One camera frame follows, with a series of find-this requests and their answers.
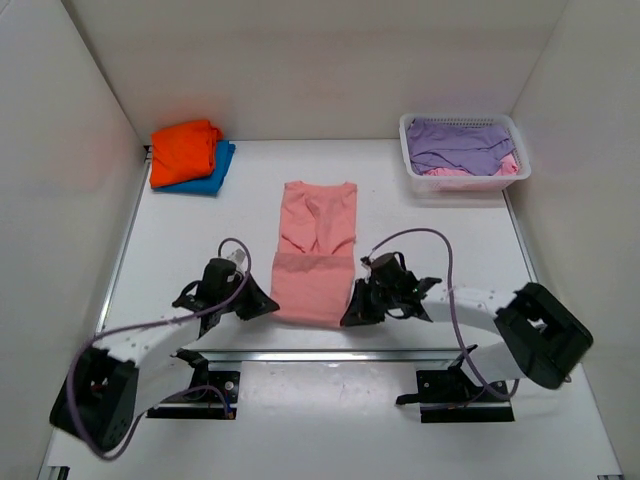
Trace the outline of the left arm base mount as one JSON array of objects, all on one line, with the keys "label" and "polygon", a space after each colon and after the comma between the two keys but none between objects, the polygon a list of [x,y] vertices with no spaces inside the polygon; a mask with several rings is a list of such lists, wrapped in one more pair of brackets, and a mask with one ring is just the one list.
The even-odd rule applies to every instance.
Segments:
[{"label": "left arm base mount", "polygon": [[235,420],[240,366],[223,366],[192,350],[179,350],[176,358],[191,368],[187,393],[179,392],[168,397],[149,409],[146,416],[153,419]]}]

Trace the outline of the salmon pink t-shirt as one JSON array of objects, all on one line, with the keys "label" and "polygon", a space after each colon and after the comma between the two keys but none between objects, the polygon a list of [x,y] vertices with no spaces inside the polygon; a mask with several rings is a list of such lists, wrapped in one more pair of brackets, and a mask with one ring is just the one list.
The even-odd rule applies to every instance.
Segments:
[{"label": "salmon pink t-shirt", "polygon": [[288,182],[271,276],[276,315],[290,323],[338,328],[355,277],[357,185]]}]

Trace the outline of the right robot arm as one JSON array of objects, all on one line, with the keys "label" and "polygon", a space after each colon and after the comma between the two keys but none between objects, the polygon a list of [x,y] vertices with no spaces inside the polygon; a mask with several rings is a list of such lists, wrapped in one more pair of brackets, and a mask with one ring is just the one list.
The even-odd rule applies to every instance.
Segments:
[{"label": "right robot arm", "polygon": [[462,345],[449,391],[471,400],[484,385],[523,378],[548,390],[558,389],[593,346],[591,332],[546,287],[527,283],[503,294],[456,289],[440,278],[417,278],[399,252],[365,259],[367,277],[341,319],[344,327],[375,325],[388,318],[449,323],[456,337],[464,326],[498,336],[498,342]]}]

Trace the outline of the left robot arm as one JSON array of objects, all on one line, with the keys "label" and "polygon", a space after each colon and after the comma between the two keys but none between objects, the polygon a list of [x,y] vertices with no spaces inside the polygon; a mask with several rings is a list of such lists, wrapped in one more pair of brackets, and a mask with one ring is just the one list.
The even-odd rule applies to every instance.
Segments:
[{"label": "left robot arm", "polygon": [[164,402],[209,404],[217,417],[233,419],[235,381],[211,379],[208,360],[190,346],[225,314],[247,321],[278,311],[279,304],[240,262],[213,258],[172,306],[168,318],[106,332],[77,354],[50,411],[50,424],[113,458],[141,417]]}]

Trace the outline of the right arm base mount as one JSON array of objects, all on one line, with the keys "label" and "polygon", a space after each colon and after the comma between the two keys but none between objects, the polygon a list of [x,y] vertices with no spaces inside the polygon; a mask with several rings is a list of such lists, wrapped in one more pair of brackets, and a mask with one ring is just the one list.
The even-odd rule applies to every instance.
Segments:
[{"label": "right arm base mount", "polygon": [[430,362],[415,372],[416,391],[401,394],[395,405],[417,405],[427,423],[509,423],[515,421],[511,401],[475,385],[459,361]]}]

